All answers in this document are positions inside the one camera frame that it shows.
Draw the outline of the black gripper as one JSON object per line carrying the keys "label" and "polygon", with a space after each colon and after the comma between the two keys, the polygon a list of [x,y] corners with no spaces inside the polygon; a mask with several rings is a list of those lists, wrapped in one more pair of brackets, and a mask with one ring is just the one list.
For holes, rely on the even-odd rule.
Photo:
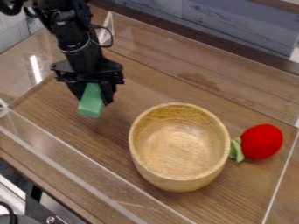
{"label": "black gripper", "polygon": [[124,84],[123,66],[108,59],[100,48],[63,48],[65,60],[51,65],[56,80],[64,82],[77,100],[81,99],[87,83],[99,84],[105,105],[113,102],[116,84]]}

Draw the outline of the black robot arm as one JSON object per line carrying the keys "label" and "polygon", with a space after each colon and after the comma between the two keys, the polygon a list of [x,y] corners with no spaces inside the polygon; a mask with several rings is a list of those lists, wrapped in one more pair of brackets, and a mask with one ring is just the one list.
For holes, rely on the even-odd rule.
{"label": "black robot arm", "polygon": [[92,24],[89,0],[0,0],[0,12],[15,16],[24,12],[39,18],[57,40],[65,60],[51,64],[56,80],[64,82],[80,100],[88,83],[100,88],[99,97],[105,105],[113,102],[117,85],[125,83],[123,65],[108,59],[101,49],[96,29],[111,30]]}

